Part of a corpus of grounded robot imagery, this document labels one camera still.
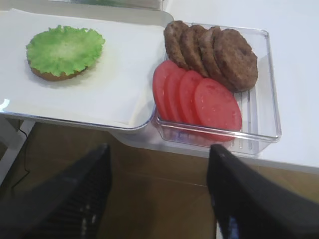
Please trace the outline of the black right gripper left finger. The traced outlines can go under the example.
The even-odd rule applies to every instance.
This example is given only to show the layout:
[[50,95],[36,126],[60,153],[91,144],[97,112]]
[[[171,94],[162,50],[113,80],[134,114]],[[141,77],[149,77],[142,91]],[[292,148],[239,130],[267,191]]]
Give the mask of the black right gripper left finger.
[[90,151],[43,184],[0,203],[2,239],[95,239],[112,187],[111,151]]

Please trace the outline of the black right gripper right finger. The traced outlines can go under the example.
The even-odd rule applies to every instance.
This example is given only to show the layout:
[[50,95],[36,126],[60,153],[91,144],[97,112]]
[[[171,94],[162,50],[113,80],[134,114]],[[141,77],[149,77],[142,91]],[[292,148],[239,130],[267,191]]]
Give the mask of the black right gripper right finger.
[[224,146],[210,147],[206,177],[224,239],[317,239],[319,205],[269,181]]

